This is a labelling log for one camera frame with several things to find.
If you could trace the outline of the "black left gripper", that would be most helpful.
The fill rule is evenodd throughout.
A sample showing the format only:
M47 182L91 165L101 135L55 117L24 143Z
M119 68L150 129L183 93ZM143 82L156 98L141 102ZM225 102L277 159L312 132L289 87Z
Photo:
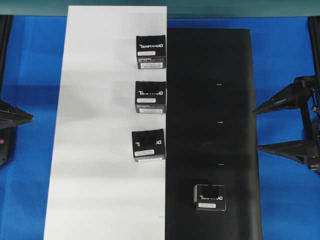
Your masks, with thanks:
M13 158L16 126L31 123L34 116L4 101L0 102L0 167Z

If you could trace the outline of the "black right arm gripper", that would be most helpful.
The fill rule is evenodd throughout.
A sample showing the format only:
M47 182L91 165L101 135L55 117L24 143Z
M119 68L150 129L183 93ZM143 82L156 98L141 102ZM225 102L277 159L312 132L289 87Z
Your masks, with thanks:
M280 110L295 110L302 108L308 100L312 99L312 118L308 126L311 127L310 140L295 140L274 144L259 145L260 151L292 159L306 165L310 171L320 172L320 85L316 76L296 77L281 91L262 103L252 112L263 114Z

